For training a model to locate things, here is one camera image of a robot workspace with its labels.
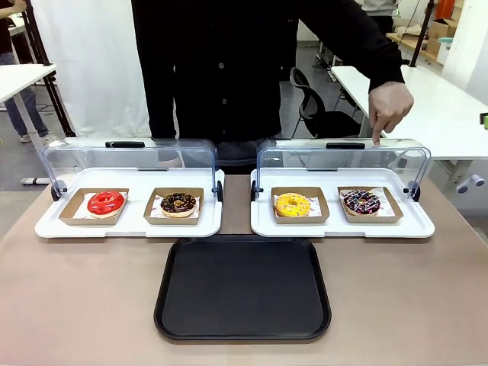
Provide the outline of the person's left hand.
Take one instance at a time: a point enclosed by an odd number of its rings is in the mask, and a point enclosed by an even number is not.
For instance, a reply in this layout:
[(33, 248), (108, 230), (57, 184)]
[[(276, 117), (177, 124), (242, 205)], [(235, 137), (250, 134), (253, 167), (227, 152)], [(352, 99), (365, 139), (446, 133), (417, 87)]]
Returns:
[(386, 82), (368, 95), (372, 141), (380, 145), (382, 132), (391, 133), (410, 112), (414, 98), (403, 83)]

